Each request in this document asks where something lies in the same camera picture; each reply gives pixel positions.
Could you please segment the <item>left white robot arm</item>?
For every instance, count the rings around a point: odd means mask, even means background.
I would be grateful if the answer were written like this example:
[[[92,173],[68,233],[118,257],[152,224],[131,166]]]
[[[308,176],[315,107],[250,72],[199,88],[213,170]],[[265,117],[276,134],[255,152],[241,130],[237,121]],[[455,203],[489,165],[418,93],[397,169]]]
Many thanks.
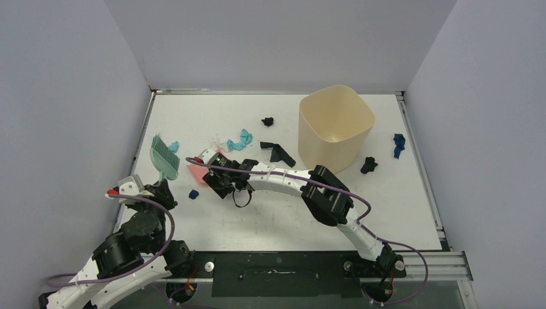
[[[126,296],[165,278],[195,275],[194,253],[175,240],[170,210],[177,201],[166,179],[144,185],[137,175],[118,182],[105,196],[135,211],[109,235],[67,283],[39,296],[40,308],[111,308]]]

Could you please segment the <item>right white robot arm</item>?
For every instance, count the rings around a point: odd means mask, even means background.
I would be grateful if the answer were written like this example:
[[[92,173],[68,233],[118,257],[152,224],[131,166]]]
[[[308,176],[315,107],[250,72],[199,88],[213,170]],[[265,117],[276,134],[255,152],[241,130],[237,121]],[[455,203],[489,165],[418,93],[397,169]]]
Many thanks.
[[[207,163],[200,158],[195,163],[208,168],[203,179],[221,198],[236,191],[272,191],[301,198],[315,220],[344,234],[372,276],[382,275],[397,258],[387,241],[361,225],[363,216],[353,203],[356,195],[322,165],[294,171],[250,159],[239,164],[220,153]]]

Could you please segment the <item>green hand brush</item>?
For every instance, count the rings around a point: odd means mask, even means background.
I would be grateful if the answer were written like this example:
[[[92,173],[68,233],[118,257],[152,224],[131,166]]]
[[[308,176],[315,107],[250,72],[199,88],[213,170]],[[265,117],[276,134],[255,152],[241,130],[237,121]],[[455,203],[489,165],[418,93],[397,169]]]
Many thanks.
[[[160,135],[155,135],[149,151],[150,159],[155,169],[160,173],[160,180],[176,180],[180,158],[169,149]]]

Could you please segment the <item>pink plastic dustpan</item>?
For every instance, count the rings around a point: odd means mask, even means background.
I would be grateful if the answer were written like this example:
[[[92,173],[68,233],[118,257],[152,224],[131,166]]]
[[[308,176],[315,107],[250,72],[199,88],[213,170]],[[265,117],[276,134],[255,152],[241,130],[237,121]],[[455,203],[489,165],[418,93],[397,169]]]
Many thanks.
[[[223,155],[225,154],[225,152],[222,151],[221,149],[218,149],[218,150],[221,151],[221,154],[223,154]],[[208,168],[207,167],[203,167],[203,166],[195,165],[195,164],[190,164],[190,163],[188,163],[186,165],[186,167],[187,167],[187,170],[192,175],[192,177],[196,180],[197,184],[199,184],[201,186],[206,185],[205,181],[203,180],[203,177],[208,173]]]

